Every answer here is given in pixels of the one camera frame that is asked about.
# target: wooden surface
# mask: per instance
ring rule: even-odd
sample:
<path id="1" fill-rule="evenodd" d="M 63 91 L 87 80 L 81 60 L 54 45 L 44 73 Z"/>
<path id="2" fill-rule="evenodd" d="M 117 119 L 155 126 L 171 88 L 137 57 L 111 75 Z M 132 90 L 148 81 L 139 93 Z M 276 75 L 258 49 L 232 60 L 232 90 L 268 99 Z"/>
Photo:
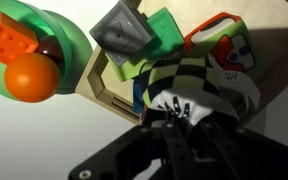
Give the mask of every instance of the wooden surface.
<path id="1" fill-rule="evenodd" d="M 198 25 L 220 12 L 241 16 L 249 29 L 256 56 L 256 66 L 247 73 L 263 92 L 261 107 L 267 105 L 288 85 L 288 69 L 281 68 L 284 66 L 288 68 L 287 1 L 142 0 L 139 10 L 149 17 L 162 7 L 167 7 L 171 12 L 184 37 Z M 90 94 L 89 83 L 85 78 L 91 71 L 88 65 L 77 88 L 77 92 L 82 95 Z M 132 102 L 132 81 L 119 82 L 109 65 L 105 67 L 101 77 L 107 90 Z"/>

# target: wooden box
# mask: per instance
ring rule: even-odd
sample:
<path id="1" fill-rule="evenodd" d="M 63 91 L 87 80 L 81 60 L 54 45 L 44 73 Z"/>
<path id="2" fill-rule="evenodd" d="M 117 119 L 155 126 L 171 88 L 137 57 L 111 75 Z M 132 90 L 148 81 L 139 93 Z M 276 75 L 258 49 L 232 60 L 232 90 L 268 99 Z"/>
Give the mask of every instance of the wooden box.
<path id="1" fill-rule="evenodd" d="M 162 7 L 173 15 L 185 37 L 194 28 L 220 12 L 241 16 L 247 25 L 256 55 L 256 65 L 247 74 L 261 91 L 257 110 L 245 111 L 238 98 L 234 106 L 241 125 L 251 119 L 288 86 L 288 1 L 285 0 L 136 0 L 139 11 L 151 16 Z M 100 47 L 79 81 L 76 92 L 123 118 L 140 124 L 132 111 L 132 81 L 120 82 Z"/>

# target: orange ball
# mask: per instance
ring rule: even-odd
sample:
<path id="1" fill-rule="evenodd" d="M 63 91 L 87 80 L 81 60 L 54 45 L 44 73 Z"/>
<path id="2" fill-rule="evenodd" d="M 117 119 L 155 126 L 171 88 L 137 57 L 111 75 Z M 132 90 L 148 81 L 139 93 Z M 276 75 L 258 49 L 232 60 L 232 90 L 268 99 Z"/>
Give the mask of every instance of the orange ball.
<path id="1" fill-rule="evenodd" d="M 18 100 L 40 102 L 56 93 L 60 84 L 60 71 L 45 55 L 22 54 L 7 65 L 4 83 L 7 90 Z"/>

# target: gray cube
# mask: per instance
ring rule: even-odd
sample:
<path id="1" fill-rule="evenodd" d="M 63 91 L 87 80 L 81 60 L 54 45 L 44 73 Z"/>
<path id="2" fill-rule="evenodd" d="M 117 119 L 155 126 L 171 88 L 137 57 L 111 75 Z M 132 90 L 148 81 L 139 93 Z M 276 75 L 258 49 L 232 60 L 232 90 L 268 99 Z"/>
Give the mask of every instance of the gray cube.
<path id="1" fill-rule="evenodd" d="M 117 66 L 155 38 L 137 8 L 122 0 L 91 29 L 90 34 Z"/>

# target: orange lego brick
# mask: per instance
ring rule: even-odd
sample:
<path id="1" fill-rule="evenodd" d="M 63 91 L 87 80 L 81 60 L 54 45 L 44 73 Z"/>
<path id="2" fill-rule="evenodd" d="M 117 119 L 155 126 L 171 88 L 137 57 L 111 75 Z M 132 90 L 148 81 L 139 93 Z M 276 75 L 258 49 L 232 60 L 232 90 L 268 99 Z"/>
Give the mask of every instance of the orange lego brick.
<path id="1" fill-rule="evenodd" d="M 35 32 L 0 12 L 0 62 L 8 64 L 14 57 L 31 53 L 39 43 Z"/>

